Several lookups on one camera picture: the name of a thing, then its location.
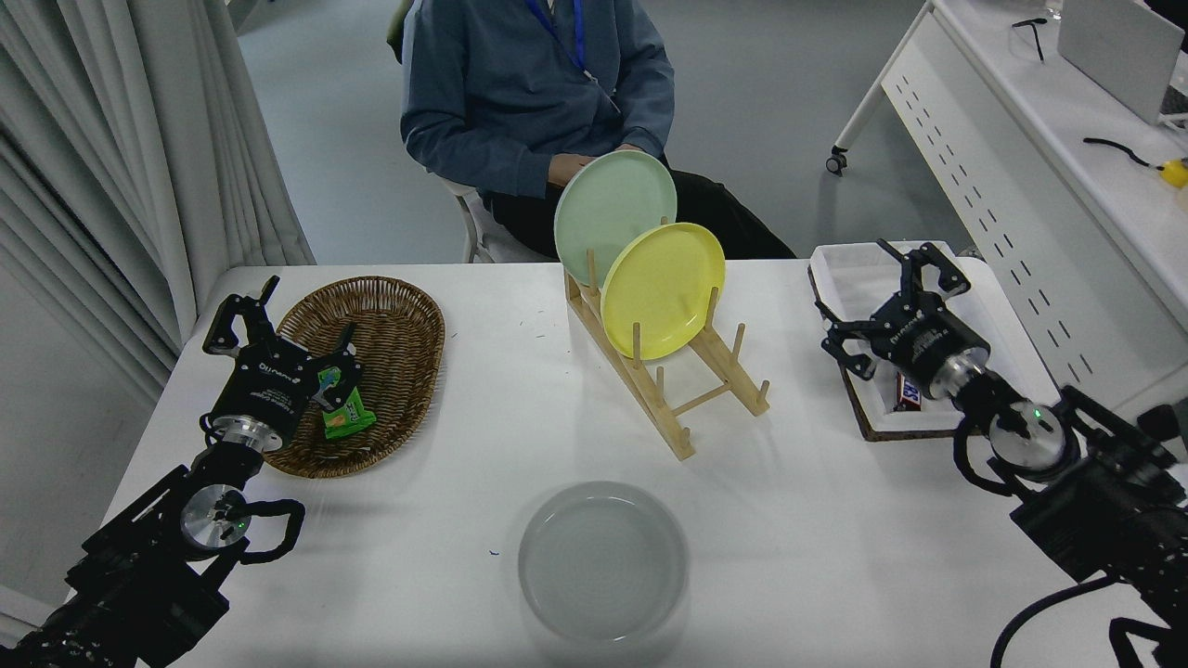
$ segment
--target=woven basket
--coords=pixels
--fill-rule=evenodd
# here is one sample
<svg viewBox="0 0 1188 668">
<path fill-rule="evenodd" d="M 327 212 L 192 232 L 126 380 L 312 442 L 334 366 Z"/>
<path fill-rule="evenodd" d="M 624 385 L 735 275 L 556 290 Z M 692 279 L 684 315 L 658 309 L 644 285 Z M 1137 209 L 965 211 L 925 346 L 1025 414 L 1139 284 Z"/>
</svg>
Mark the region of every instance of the woven basket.
<svg viewBox="0 0 1188 668">
<path fill-rule="evenodd" d="M 304 478 L 347 475 L 396 452 L 429 410 L 446 342 L 437 304 L 415 285 L 383 276 L 331 283 L 290 310 L 277 333 L 314 357 L 334 349 L 348 322 L 364 365 L 359 395 L 375 423 L 327 441 L 322 411 L 310 405 L 289 447 L 265 454 L 276 468 Z"/>
</svg>

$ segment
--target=white table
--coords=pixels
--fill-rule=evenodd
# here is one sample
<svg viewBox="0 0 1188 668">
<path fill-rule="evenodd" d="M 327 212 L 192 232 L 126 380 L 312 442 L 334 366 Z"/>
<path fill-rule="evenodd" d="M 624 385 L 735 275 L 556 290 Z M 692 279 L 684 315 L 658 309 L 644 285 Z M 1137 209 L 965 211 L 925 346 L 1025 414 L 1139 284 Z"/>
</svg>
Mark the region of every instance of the white table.
<svg viewBox="0 0 1188 668">
<path fill-rule="evenodd" d="M 1038 26 L 1040 62 L 1011 24 L 1042 14 L 1040 0 L 924 2 L 838 144 L 887 97 L 1056 382 L 1133 417 L 1188 395 L 1188 212 L 1155 172 L 1082 139 L 1162 163 L 1188 155 L 1188 134 L 1064 61 L 1059 21 Z"/>
<path fill-rule="evenodd" d="M 177 666 L 985 664 L 1016 612 L 1072 581 L 1011 523 L 1015 503 L 960 477 L 947 441 L 860 439 L 838 366 L 820 349 L 807 265 L 729 263 L 716 322 L 747 323 L 740 361 L 771 379 L 771 409 L 752 417 L 727 395 L 685 414 L 699 452 L 684 462 L 569 313 L 560 265 L 230 271 L 215 303 L 280 276 L 273 322 L 340 278 L 409 281 L 441 305 L 447 344 L 434 408 L 392 456 L 342 479 L 265 467 L 248 483 L 251 499 L 307 505 L 301 540 L 280 561 L 235 569 L 222 587 L 230 612 Z M 988 273 L 971 277 L 977 289 L 996 289 Z M 211 307 L 109 515 L 201 449 L 197 416 L 232 366 L 200 349 Z M 683 382 L 697 365 L 680 355 L 666 363 L 668 386 L 708 389 Z M 531 515 L 561 489 L 599 479 L 658 497 L 690 552 L 674 617 L 612 655 L 544 631 L 517 575 Z M 258 521 L 251 537 L 263 549 L 279 534 Z M 1025 626 L 1009 664 L 1114 666 L 1106 628 L 1118 615 L 1155 620 L 1113 587 Z"/>
</svg>

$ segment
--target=laptop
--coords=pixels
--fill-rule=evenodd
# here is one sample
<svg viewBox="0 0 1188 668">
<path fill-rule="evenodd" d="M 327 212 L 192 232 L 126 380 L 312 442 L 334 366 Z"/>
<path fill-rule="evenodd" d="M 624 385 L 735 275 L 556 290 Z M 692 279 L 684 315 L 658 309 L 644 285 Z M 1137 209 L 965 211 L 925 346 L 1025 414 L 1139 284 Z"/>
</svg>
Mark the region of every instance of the laptop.
<svg viewBox="0 0 1188 668">
<path fill-rule="evenodd" d="M 1064 0 L 1056 50 L 1144 121 L 1188 120 L 1183 29 L 1136 0 Z"/>
</svg>

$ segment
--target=white chair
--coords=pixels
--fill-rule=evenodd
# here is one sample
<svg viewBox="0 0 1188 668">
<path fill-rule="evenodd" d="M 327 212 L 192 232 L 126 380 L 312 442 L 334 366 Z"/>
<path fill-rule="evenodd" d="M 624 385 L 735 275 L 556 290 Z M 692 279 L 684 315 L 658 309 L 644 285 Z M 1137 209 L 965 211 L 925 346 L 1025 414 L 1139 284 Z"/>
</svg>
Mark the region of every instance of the white chair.
<svg viewBox="0 0 1188 668">
<path fill-rule="evenodd" d="M 462 185 L 438 176 L 462 209 L 466 241 L 462 258 L 466 263 L 542 263 L 557 261 L 520 244 L 511 232 L 499 225 L 482 206 L 482 197 L 472 185 Z"/>
</svg>

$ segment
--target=curtain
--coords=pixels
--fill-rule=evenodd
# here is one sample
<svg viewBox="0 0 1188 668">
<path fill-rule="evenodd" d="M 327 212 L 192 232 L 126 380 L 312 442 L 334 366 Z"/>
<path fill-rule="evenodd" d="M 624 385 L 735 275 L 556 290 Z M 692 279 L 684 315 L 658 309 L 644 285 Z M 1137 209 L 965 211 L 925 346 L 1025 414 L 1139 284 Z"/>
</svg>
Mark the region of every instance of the curtain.
<svg viewBox="0 0 1188 668">
<path fill-rule="evenodd" d="M 220 275 L 312 263 L 226 7 L 5 0 L 0 45 L 0 261 L 156 402 Z"/>
</svg>

